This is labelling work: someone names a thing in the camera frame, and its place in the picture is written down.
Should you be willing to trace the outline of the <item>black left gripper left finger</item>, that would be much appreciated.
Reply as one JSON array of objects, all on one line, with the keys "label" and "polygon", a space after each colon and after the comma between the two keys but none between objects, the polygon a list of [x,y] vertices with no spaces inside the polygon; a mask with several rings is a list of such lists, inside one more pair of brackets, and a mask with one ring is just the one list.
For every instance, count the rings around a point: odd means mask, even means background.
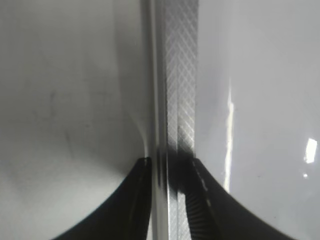
[{"label": "black left gripper left finger", "polygon": [[145,240],[152,207],[152,160],[139,158],[119,187],[57,240]]}]

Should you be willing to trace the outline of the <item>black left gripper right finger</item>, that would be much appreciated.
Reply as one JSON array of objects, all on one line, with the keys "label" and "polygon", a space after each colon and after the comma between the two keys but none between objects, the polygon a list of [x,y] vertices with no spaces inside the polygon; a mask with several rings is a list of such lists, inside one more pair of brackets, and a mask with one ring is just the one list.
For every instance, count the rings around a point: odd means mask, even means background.
[{"label": "black left gripper right finger", "polygon": [[279,240],[281,233],[237,202],[197,158],[180,160],[178,186],[193,240]]}]

